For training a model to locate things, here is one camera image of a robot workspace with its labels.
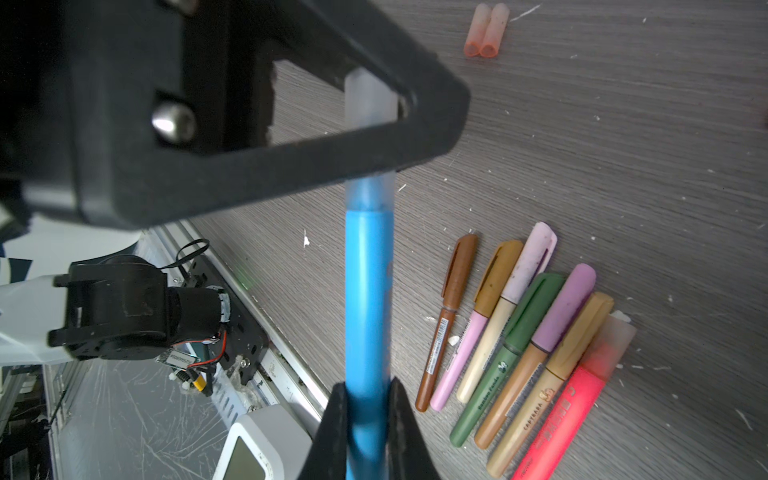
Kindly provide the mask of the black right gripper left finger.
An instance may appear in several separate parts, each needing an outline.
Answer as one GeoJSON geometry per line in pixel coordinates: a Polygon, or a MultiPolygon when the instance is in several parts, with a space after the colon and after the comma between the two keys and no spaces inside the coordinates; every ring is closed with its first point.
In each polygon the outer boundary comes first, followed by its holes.
{"type": "Polygon", "coordinates": [[[348,452],[348,394],[333,386],[316,436],[298,480],[345,480],[348,452]]]}

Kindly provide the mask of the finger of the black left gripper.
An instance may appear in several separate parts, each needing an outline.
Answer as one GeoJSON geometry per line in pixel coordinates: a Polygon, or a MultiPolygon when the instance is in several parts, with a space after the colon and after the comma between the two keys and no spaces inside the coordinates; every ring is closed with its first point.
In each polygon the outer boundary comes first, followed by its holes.
{"type": "Polygon", "coordinates": [[[471,95],[369,1],[5,1],[1,226],[138,230],[449,152],[471,95]],[[271,145],[274,65],[365,69],[392,123],[271,145]]]}

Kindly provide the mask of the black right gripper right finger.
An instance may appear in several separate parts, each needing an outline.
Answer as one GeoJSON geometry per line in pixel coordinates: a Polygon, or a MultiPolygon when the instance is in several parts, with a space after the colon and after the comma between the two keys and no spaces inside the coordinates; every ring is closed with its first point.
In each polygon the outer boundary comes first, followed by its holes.
{"type": "Polygon", "coordinates": [[[388,395],[387,464],[390,480],[440,480],[402,382],[394,377],[388,395]]]}

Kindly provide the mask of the blue highlighter pen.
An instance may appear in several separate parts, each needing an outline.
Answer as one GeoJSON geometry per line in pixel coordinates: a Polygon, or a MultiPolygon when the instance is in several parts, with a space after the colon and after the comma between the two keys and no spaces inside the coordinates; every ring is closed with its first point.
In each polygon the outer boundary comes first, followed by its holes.
{"type": "Polygon", "coordinates": [[[345,184],[345,387],[349,479],[388,476],[396,174],[345,184]]]}

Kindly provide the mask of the translucent pink pen cap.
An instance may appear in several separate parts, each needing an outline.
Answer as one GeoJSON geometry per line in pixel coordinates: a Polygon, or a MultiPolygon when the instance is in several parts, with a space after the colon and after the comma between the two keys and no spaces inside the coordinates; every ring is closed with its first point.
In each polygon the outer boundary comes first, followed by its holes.
{"type": "Polygon", "coordinates": [[[485,3],[480,3],[475,8],[463,48],[463,53],[466,57],[474,57],[480,54],[480,48],[490,22],[491,12],[492,8],[485,3]]]}

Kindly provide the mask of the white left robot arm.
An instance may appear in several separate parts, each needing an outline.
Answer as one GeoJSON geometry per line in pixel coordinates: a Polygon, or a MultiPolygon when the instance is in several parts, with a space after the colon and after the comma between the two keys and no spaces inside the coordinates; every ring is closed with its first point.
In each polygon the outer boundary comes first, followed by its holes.
{"type": "Polygon", "coordinates": [[[1,362],[228,333],[139,233],[450,151],[467,85],[369,1],[5,1],[1,362]]]}

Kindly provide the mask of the red highlighter pen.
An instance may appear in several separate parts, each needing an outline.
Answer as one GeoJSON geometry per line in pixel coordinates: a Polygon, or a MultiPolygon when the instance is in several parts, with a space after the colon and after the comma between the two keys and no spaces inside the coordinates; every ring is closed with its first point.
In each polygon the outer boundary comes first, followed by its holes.
{"type": "Polygon", "coordinates": [[[609,314],[518,465],[513,480],[552,476],[636,333],[627,315],[620,311],[609,314]]]}

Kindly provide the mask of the brown marker pen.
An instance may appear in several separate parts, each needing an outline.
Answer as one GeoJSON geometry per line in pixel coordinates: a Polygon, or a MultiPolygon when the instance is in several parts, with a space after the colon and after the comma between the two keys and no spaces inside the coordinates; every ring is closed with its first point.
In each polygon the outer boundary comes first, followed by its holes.
{"type": "Polygon", "coordinates": [[[437,319],[430,351],[424,365],[415,409],[425,412],[435,390],[435,384],[447,344],[475,259],[479,236],[469,233],[460,237],[454,247],[441,291],[442,308],[437,319]]]}

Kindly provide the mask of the green marker pen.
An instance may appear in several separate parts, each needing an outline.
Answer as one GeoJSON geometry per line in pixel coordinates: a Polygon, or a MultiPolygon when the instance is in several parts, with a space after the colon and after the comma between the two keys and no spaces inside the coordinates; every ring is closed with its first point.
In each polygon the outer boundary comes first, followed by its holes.
{"type": "Polygon", "coordinates": [[[489,322],[493,340],[477,346],[480,362],[466,369],[457,391],[465,408],[449,435],[454,447],[465,443],[503,387],[564,283],[565,277],[559,273],[541,273],[515,308],[498,302],[501,312],[493,314],[489,322]]]}

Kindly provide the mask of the tan marker pen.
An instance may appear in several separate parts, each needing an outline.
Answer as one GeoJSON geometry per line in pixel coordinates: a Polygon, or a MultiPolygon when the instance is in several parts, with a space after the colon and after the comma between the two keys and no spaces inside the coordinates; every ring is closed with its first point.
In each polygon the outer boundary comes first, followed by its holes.
{"type": "Polygon", "coordinates": [[[487,471],[492,477],[500,478],[510,465],[613,306],[613,298],[605,293],[589,297],[490,456],[487,471]]]}

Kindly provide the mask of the white tablet device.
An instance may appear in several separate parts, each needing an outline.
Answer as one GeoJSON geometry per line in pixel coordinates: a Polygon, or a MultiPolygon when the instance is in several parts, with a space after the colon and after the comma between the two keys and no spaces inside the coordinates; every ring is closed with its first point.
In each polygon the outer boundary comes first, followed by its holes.
{"type": "Polygon", "coordinates": [[[213,479],[297,479],[311,444],[281,405],[246,413],[231,426],[213,479]]]}

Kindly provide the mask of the ochre cap pink marker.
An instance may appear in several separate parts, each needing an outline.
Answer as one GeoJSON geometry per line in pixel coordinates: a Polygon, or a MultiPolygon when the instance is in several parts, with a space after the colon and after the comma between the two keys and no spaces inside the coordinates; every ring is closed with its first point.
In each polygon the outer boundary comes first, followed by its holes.
{"type": "Polygon", "coordinates": [[[491,258],[474,297],[474,309],[469,316],[458,347],[450,364],[440,377],[435,388],[430,407],[441,411],[447,403],[475,345],[496,307],[501,292],[523,250],[520,240],[509,240],[498,245],[491,258]]]}

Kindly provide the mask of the pink cap brown marker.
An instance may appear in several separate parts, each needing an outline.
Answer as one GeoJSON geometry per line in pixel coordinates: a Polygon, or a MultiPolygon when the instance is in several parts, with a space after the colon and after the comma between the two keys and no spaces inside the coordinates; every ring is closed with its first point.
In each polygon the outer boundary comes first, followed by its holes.
{"type": "Polygon", "coordinates": [[[578,264],[558,295],[550,302],[542,321],[524,344],[526,349],[515,370],[498,394],[491,410],[475,434],[475,444],[487,449],[506,421],[508,412],[523,393],[537,369],[555,349],[585,299],[592,292],[596,271],[588,264],[578,264]]]}

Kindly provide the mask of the pink cap cream marker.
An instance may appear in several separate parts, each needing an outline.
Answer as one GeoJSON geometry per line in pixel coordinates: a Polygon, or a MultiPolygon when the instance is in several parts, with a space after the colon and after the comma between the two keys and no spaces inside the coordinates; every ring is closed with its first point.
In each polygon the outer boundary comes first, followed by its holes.
{"type": "Polygon", "coordinates": [[[464,372],[456,392],[460,403],[466,404],[472,397],[509,318],[535,276],[546,269],[557,241],[547,223],[534,225],[464,372]]]}

